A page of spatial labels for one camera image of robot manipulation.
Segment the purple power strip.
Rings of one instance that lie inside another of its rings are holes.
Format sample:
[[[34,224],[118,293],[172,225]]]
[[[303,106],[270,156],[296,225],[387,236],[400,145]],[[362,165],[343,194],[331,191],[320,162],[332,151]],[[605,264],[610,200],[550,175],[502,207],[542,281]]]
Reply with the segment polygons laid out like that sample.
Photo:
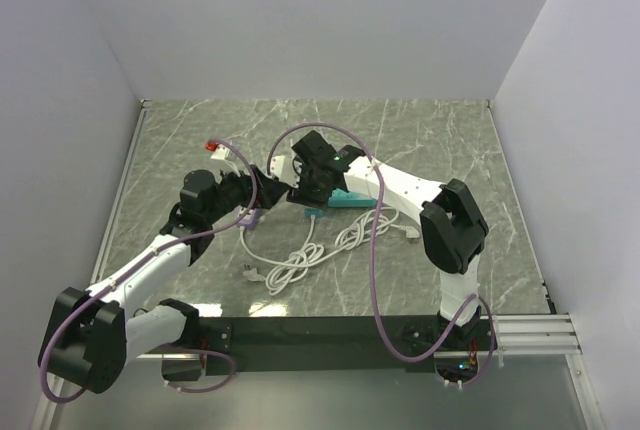
[[[254,208],[248,210],[242,219],[237,223],[237,226],[246,230],[253,230],[259,223],[261,217],[261,209]]]

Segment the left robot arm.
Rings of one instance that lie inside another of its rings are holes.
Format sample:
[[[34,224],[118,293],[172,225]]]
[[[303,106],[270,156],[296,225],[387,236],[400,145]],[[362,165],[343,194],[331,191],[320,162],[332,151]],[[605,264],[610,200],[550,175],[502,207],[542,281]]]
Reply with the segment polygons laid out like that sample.
[[[178,202],[151,244],[110,277],[85,290],[69,287],[56,298],[38,357],[40,384],[54,402],[64,402],[48,384],[50,375],[100,394],[125,365],[165,345],[201,352],[200,315],[190,304],[165,299],[148,312],[142,304],[162,284],[193,265],[218,230],[215,223],[235,210],[269,209],[298,189],[291,167],[262,173],[194,170],[183,181]]]

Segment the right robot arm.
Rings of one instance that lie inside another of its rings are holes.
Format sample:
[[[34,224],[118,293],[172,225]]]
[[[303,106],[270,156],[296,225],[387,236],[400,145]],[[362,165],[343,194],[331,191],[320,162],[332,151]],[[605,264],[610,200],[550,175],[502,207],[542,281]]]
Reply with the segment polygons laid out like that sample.
[[[440,272],[439,337],[460,349],[480,320],[477,301],[480,255],[489,234],[470,189],[461,180],[427,180],[377,160],[363,144],[337,150],[312,130],[296,142],[292,157],[271,155],[269,172],[291,187],[290,202],[323,207],[342,191],[375,198],[420,226],[424,251]]]

